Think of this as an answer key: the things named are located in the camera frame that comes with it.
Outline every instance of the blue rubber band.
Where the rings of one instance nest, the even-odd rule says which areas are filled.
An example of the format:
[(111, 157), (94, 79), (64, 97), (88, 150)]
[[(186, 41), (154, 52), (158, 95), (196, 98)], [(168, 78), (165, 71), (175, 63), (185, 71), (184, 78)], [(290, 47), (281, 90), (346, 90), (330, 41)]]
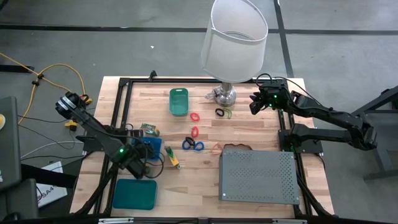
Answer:
[(196, 151), (202, 151), (204, 148), (205, 148), (205, 145), (204, 145), (203, 142), (197, 142), (193, 149), (196, 150)]
[(187, 140), (184, 140), (184, 141), (182, 142), (182, 148), (183, 148), (184, 150), (188, 150), (188, 149), (191, 148), (191, 145), (189, 145), (189, 143), (187, 142)]

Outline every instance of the perforated metal plate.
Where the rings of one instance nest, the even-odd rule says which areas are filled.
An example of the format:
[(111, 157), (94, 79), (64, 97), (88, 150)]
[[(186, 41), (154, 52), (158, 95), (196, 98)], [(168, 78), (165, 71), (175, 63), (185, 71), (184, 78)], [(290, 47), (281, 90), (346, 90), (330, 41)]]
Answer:
[(220, 200), (298, 205), (292, 152), (225, 150), (220, 156)]

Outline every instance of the concrete floor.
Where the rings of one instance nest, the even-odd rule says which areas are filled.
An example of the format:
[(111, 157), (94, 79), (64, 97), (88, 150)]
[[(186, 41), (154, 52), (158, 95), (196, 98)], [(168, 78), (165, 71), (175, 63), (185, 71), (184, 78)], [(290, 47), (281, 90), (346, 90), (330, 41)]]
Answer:
[[(208, 22), (211, 0), (28, 0), (10, 1), (0, 12), (0, 23), (64, 26), (199, 27)], [(272, 0), (255, 0), (269, 28), (277, 29)], [(394, 0), (280, 0), (286, 29), (397, 30), (398, 2)], [(105, 75), (162, 76), (204, 75), (200, 50), (204, 33), (173, 32), (56, 32), (0, 30), (0, 51), (40, 70), (53, 63), (68, 63), (83, 75), (88, 94), (96, 100)], [(398, 36), (396, 35), (287, 35), (294, 76), (304, 78), (309, 92), (324, 105), (354, 111), (398, 84)], [(0, 58), (0, 64), (12, 64)], [(262, 72), (286, 77), (279, 34), (270, 34)], [(47, 77), (81, 92), (74, 73), (54, 68)], [(14, 95), (19, 114), (29, 102), (33, 75), (0, 73), (0, 96)], [(64, 92), (44, 83), (39, 87), (30, 117), (58, 121), (54, 104)], [(396, 115), (372, 116), (379, 131), (379, 147), (397, 149)], [(315, 120), (319, 128), (334, 128)], [(24, 126), (57, 141), (71, 137), (63, 124), (25, 120)], [(50, 141), (20, 129), (21, 153)], [(326, 174), (335, 213), (345, 218), (396, 222), (398, 177), (364, 182), (365, 174), (377, 171), (372, 152), (346, 144), (323, 142)], [(39, 155), (76, 156), (72, 150), (48, 147)], [(397, 153), (391, 156), (397, 161)], [(44, 166), (55, 159), (41, 158), (27, 164)], [(66, 167), (78, 171), (78, 163)], [(66, 198), (44, 210), (67, 212)]]

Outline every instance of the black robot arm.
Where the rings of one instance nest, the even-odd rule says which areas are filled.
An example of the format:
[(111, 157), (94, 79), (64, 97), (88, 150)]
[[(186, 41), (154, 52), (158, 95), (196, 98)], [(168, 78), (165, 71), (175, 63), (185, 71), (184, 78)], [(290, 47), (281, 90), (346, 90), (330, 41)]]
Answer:
[(295, 124), (290, 130), (289, 139), (293, 146), (300, 146), (302, 142), (312, 140), (325, 140), (346, 142), (360, 150), (376, 148), (376, 132), (374, 128), (362, 118), (347, 112), (335, 111), (326, 108), (313, 98), (288, 89), (281, 80), (271, 80), (259, 87), (260, 92), (255, 92), (250, 98), (252, 114), (268, 107), (279, 109), (304, 118), (318, 118), (322, 121), (337, 125), (345, 130), (313, 129), (304, 124)]
[(137, 179), (147, 174), (147, 167), (141, 159), (154, 156), (154, 150), (149, 144), (137, 138), (134, 144), (130, 144), (127, 140), (133, 137), (109, 133), (109, 129), (86, 111), (85, 102), (76, 93), (66, 93), (55, 105), (60, 115), (77, 121), (88, 136), (93, 136), (100, 142), (111, 162), (120, 169), (127, 169)]

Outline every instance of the teal tray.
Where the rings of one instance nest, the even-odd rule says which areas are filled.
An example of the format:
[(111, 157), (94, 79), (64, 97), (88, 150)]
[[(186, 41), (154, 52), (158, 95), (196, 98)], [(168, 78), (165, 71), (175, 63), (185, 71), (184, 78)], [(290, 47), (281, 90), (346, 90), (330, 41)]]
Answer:
[(156, 204), (154, 180), (119, 179), (114, 191), (114, 208), (152, 210)]
[(170, 113), (174, 116), (186, 116), (189, 110), (188, 90), (174, 88), (170, 90)]

